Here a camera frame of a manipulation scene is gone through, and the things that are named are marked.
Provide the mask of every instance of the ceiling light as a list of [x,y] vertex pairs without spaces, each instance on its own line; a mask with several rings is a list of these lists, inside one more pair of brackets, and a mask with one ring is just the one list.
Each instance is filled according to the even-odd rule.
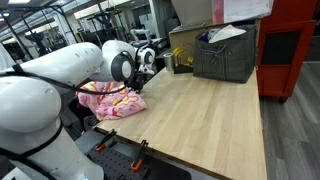
[[30,0],[10,0],[9,4],[26,4],[28,3]]

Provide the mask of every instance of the gray floor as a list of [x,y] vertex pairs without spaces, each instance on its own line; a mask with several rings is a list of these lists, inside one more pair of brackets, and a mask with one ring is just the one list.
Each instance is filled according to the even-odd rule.
[[260,99],[270,180],[320,179],[320,63],[305,63],[292,98]]

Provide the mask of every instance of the metal clamp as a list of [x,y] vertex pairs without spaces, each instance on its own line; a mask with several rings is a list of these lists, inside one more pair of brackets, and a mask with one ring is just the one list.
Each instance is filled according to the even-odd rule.
[[108,145],[108,147],[111,147],[113,145],[115,145],[117,143],[117,141],[114,139],[114,136],[117,134],[117,132],[112,129],[111,132],[109,132],[101,141],[100,143],[98,143],[98,145],[96,146],[96,151],[100,152],[102,151],[106,145],[105,143],[110,140],[111,138],[113,138],[112,142]]
[[143,140],[140,144],[140,149],[138,152],[137,157],[135,158],[135,160],[132,162],[130,168],[132,171],[137,172],[139,171],[140,167],[142,166],[143,163],[143,159],[145,156],[145,150],[148,147],[148,144],[146,140]]

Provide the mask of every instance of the white paper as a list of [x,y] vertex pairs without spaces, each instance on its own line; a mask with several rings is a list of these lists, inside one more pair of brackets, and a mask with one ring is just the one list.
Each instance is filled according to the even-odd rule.
[[245,32],[246,31],[243,29],[238,29],[238,28],[233,27],[232,25],[229,25],[229,26],[221,29],[215,36],[213,36],[209,40],[209,43],[214,43],[217,41],[228,39],[233,36],[238,36],[238,35],[244,34]]
[[273,0],[224,0],[224,23],[268,16]]

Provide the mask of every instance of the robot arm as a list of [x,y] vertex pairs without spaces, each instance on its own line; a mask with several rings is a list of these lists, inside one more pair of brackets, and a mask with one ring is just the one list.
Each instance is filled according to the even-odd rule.
[[[121,41],[106,42],[102,51],[91,43],[80,43],[28,61],[21,68],[75,86],[88,77],[94,81],[124,81],[133,76],[136,53],[145,56],[138,58],[141,64],[153,62],[152,51],[144,51],[136,52]],[[9,68],[0,72],[0,154],[22,154],[51,141],[25,158],[56,179],[102,180],[102,168],[84,156],[66,131],[61,130],[59,93],[66,90],[37,78],[3,77],[5,72],[12,71]],[[19,161],[12,163],[32,179],[44,179],[44,174]]]
[[148,30],[148,29],[131,29],[130,33],[136,42],[139,42],[139,38],[137,37],[136,34],[145,34],[147,41],[148,41],[148,44],[151,43],[150,30]]
[[[115,40],[107,41],[102,51],[94,44],[79,43],[23,63],[21,68],[25,72],[74,86],[87,78],[100,82],[127,81],[135,73],[136,54],[139,56],[137,59],[146,59],[147,55],[149,61],[141,61],[142,66],[151,66],[153,63],[153,50],[144,49],[136,53],[137,50],[123,41]],[[143,73],[154,74],[152,70],[140,69]],[[10,71],[14,71],[13,68],[4,70]],[[60,94],[67,91],[60,87],[55,88]]]

